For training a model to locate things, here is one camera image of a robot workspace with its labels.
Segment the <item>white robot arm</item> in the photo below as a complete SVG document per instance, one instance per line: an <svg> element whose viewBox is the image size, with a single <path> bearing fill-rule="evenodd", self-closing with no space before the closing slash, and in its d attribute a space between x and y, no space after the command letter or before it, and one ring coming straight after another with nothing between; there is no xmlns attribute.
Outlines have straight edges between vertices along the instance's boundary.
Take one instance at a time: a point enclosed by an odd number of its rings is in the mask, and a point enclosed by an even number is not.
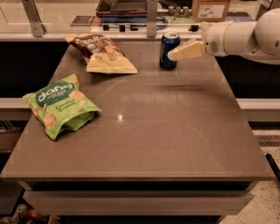
<svg viewBox="0 0 280 224"><path fill-rule="evenodd" d="M280 8L264 13L257 21L202 22L202 39L191 39L171 50L171 61L236 55L257 63L280 65Z"/></svg>

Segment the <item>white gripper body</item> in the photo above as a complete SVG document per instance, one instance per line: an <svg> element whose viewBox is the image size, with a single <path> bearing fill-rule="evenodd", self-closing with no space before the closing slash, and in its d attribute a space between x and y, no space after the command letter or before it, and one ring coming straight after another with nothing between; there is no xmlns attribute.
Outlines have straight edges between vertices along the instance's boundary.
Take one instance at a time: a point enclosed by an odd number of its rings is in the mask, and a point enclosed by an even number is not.
<svg viewBox="0 0 280 224"><path fill-rule="evenodd" d="M232 21L202 22L202 42L205 51L212 56L225 57L229 55L225 47L226 33Z"/></svg>

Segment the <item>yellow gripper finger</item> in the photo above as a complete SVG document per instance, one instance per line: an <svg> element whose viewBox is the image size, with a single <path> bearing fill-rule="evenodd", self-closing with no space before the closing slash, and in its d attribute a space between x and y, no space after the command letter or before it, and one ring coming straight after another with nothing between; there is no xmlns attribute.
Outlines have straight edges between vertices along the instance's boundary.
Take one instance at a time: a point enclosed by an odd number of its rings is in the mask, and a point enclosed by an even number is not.
<svg viewBox="0 0 280 224"><path fill-rule="evenodd" d="M202 41L190 40L185 44L170 50L167 57L171 61L199 58L204 54L204 44Z"/></svg>

